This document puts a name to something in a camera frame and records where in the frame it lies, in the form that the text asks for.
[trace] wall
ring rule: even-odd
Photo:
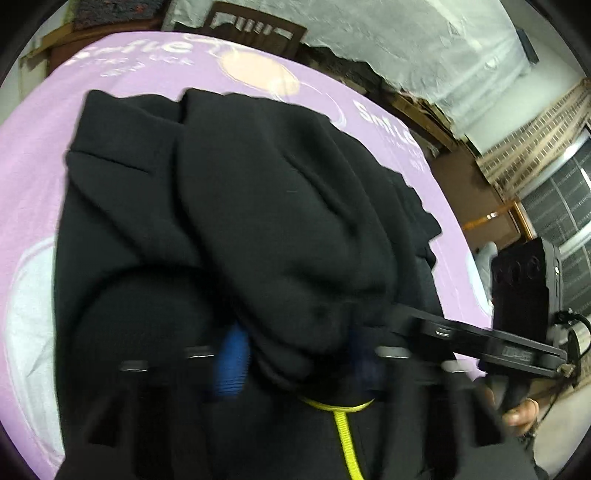
[[[19,58],[37,48],[41,39],[49,32],[62,25],[66,14],[67,4],[64,4],[56,13],[37,30],[33,38],[27,43]],[[11,112],[18,106],[26,95],[33,89],[33,86],[41,83],[45,77],[44,67],[46,63],[42,62],[33,71],[21,71],[19,61],[17,60],[10,72],[2,82],[0,87],[0,125],[8,118]]]
[[[467,129],[466,136],[482,153],[535,118],[584,76],[558,32],[531,5],[525,0],[502,3],[513,23],[528,34],[540,62]]]

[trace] white plastic sheet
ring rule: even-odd
[[[304,41],[368,62],[397,89],[437,105],[462,135],[529,70],[499,0],[232,0],[308,29]],[[177,0],[199,27],[212,0]]]

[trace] black jacket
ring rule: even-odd
[[[440,228],[402,177],[325,116],[198,90],[179,103],[90,92],[66,161],[55,277],[62,478],[91,464],[95,478],[124,478],[112,465],[147,480],[348,478],[333,415],[302,398],[373,399],[354,368],[358,329],[383,325],[395,303],[441,315],[428,245]],[[106,394],[122,362],[176,364],[236,322],[252,364],[232,400],[193,398],[178,380],[190,374],[174,369],[149,392],[134,384],[130,409]],[[487,458],[498,471],[486,478],[535,478],[513,444],[455,444],[450,426],[426,443],[441,405],[425,394],[432,367],[420,360],[393,370],[388,398],[348,415],[363,477],[438,478],[433,465],[458,472],[447,458],[467,449],[463,478],[485,478]],[[505,466],[490,460],[500,452]]]

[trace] yellow strap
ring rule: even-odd
[[[355,455],[355,448],[353,447],[353,439],[349,431],[349,422],[347,421],[347,414],[342,411],[333,412],[335,416],[336,427],[339,431],[340,444],[343,446],[343,453],[345,454],[345,462],[351,480],[363,480],[363,475],[357,463],[357,456]]]
[[[334,411],[334,412],[338,411],[341,413],[355,413],[356,411],[361,411],[365,407],[369,407],[373,402],[373,399],[372,399],[372,400],[369,400],[367,403],[364,403],[362,405],[357,405],[355,407],[335,407],[334,405],[327,405],[326,403],[320,403],[319,401],[311,400],[311,399],[305,398],[305,397],[301,397],[301,399],[303,402],[307,403],[311,407],[317,408],[318,410]]]
[[[347,414],[363,410],[365,407],[371,405],[373,400],[369,400],[367,403],[357,405],[356,407],[336,407],[305,397],[302,397],[301,399],[318,410],[331,411],[333,413],[335,416],[336,428],[339,431],[340,444],[343,448],[345,463],[347,464],[347,470],[349,470],[351,480],[363,480],[363,475],[361,474],[359,464],[357,463],[357,456],[355,455],[355,447],[353,447],[353,439],[351,438],[351,432],[349,430]]]

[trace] beige checkered curtain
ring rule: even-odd
[[[591,118],[591,79],[476,159],[488,182],[510,200],[579,136]]]

